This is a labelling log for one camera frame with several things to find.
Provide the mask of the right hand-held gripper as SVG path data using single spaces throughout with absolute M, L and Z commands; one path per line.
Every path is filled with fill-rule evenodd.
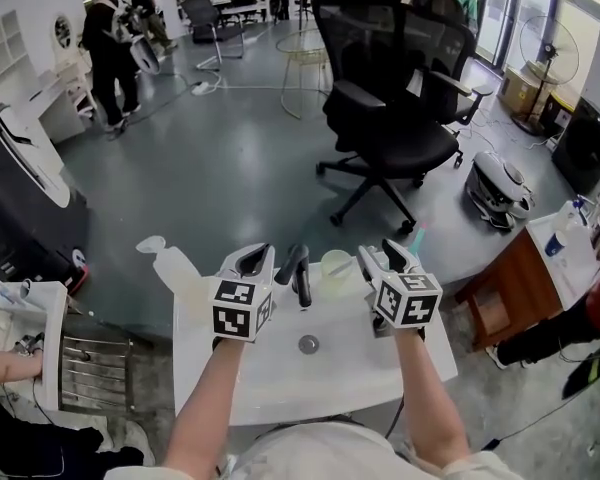
M 357 252 L 363 278 L 375 291 L 372 311 L 394 330 L 414 329 L 425 339 L 424 329 L 439 308 L 442 287 L 433 274 L 423 273 L 419 258 L 404 246 L 385 238 L 381 247 L 385 268 L 367 246 L 360 245 Z

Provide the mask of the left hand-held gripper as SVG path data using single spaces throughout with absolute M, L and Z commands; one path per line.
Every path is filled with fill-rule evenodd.
M 267 243 L 245 246 L 224 259 L 210 283 L 214 347 L 223 340 L 256 341 L 274 311 L 274 264 L 275 247 Z

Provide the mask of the translucent plastic cup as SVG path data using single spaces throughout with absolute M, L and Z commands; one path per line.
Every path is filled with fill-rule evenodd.
M 336 268 L 338 265 L 347 262 L 349 259 L 353 260 L 352 266 L 347 272 L 342 272 L 339 276 L 330 277 L 328 273 Z M 354 258 L 343 250 L 331 250 L 325 253 L 320 261 L 321 269 L 321 281 L 320 289 L 324 296 L 335 296 L 338 294 L 340 288 L 344 285 L 345 281 L 353 271 Z

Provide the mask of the person's left forearm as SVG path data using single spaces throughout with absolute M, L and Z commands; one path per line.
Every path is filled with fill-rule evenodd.
M 211 480 L 226 444 L 233 395 L 245 343 L 223 340 L 179 412 L 164 466 L 194 480 Z

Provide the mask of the person's right forearm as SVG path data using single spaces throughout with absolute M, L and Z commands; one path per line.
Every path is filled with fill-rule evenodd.
M 417 456 L 440 469 L 468 457 L 463 421 L 424 341 L 413 329 L 394 334 L 400 362 L 406 426 Z

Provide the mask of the blue paper cup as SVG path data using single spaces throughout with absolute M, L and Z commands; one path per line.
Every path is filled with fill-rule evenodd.
M 560 231 L 555 231 L 547 241 L 544 252 L 548 257 L 553 257 L 559 254 L 563 249 L 566 248 L 568 240 L 566 235 Z

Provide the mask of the black faucet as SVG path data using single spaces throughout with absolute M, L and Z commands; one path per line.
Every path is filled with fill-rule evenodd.
M 305 244 L 295 244 L 289 248 L 286 259 L 274 275 L 274 282 L 279 285 L 292 283 L 300 307 L 306 310 L 311 306 L 309 248 Z

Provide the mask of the white pump bottle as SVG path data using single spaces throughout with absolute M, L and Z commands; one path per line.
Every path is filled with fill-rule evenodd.
M 179 248 L 168 246 L 162 236 L 153 235 L 139 242 L 136 250 L 154 255 L 154 271 L 180 301 L 196 298 L 202 277 Z

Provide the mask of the wooden cabinet with white top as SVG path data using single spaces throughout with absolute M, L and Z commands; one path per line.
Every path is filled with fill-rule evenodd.
M 455 295 L 471 310 L 473 349 L 483 350 L 568 310 L 600 276 L 591 231 L 572 224 L 567 245 L 545 252 L 553 236 L 553 215 L 534 219 Z

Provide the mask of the white sink basin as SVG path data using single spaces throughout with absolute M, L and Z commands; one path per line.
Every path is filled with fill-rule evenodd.
M 233 426 L 276 424 L 347 413 L 399 398 L 403 385 L 392 337 L 378 337 L 367 301 L 372 292 L 354 270 L 337 295 L 321 293 L 320 265 L 309 270 L 311 306 L 290 287 L 274 288 L 272 318 L 246 344 L 233 396 Z M 298 348 L 316 336 L 317 353 Z

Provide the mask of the white floor cleaning appliance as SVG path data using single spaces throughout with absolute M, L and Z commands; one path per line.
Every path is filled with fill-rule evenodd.
M 481 219 L 501 232 L 510 232 L 534 206 L 522 173 L 495 151 L 478 152 L 465 181 L 465 192 Z

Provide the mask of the black mesh office chair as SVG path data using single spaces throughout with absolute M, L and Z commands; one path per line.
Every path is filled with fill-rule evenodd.
M 412 0 L 411 4 L 434 19 L 427 24 L 432 42 L 420 91 L 425 106 L 444 126 L 467 126 L 482 99 L 493 90 L 487 85 L 469 88 L 460 82 L 465 64 L 476 48 L 476 38 L 462 5 L 459 0 Z
M 345 215 L 373 187 L 380 187 L 402 212 L 400 231 L 416 219 L 394 186 L 396 180 L 421 185 L 448 160 L 463 163 L 458 139 L 438 123 L 419 94 L 408 86 L 423 73 L 432 17 L 402 0 L 313 0 L 312 11 L 328 54 L 333 85 L 323 106 L 336 149 L 344 158 L 320 161 L 326 170 L 360 176 L 362 184 L 331 222 Z

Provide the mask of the chrome towel rack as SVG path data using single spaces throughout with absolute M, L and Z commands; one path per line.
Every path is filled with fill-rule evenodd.
M 59 407 L 84 413 L 134 412 L 133 345 L 128 339 L 66 335 L 59 362 Z

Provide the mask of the white plastic jug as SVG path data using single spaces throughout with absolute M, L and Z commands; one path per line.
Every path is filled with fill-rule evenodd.
M 567 200 L 552 220 L 552 228 L 555 232 L 561 232 L 565 237 L 578 232 L 589 238 L 591 229 L 587 217 L 583 213 L 584 200 L 580 197 Z

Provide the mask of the person's light shirt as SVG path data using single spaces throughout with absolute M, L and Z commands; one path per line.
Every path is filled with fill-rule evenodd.
M 437 471 L 407 462 L 366 427 L 319 422 L 272 431 L 241 455 L 227 480 L 523 480 L 492 452 Z

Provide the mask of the white neighbouring sink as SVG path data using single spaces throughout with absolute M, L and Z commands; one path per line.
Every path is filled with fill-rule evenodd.
M 44 335 L 41 378 L 19 381 L 12 389 L 46 411 L 57 411 L 60 405 L 61 334 L 67 302 L 67 289 L 57 281 L 0 281 L 0 351 L 12 349 L 24 337 Z

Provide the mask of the cardboard box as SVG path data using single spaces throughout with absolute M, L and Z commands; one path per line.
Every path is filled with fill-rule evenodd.
M 507 66 L 497 97 L 514 116 L 529 116 L 552 86 L 543 80 L 543 64 L 527 61 L 520 69 Z

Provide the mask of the black appliance with white panel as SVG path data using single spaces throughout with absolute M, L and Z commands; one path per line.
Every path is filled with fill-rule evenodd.
M 58 281 L 74 295 L 89 268 L 86 198 L 49 172 L 33 136 L 0 103 L 0 280 Z

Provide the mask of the grey cantilever chair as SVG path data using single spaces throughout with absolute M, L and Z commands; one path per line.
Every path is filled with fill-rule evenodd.
M 189 20 L 193 43 L 196 45 L 211 44 L 215 49 L 215 54 L 210 60 L 200 62 L 195 66 L 197 71 L 219 72 L 224 58 L 242 59 L 244 57 L 245 39 L 241 21 L 225 23 L 221 12 L 211 0 L 183 0 L 181 9 Z M 239 52 L 223 54 L 220 44 L 228 43 L 233 39 L 239 40 Z

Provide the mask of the black standing fan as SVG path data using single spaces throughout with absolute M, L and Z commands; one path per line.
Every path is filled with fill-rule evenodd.
M 538 83 L 529 109 L 514 114 L 513 123 L 525 133 L 537 137 L 544 130 L 539 122 L 546 96 L 556 87 L 568 84 L 577 75 L 579 49 L 573 35 L 555 18 L 539 15 L 527 19 L 521 27 L 519 46 L 524 67 Z

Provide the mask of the teal hanging garment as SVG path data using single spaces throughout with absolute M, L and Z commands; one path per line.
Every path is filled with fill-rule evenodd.
M 458 0 L 461 5 L 467 26 L 476 35 L 479 31 L 478 25 L 478 0 Z

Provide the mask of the white cubby shelf unit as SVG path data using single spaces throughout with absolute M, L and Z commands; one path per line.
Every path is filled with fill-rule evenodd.
M 0 103 L 54 144 L 86 130 L 70 94 L 85 16 L 83 0 L 0 0 Z

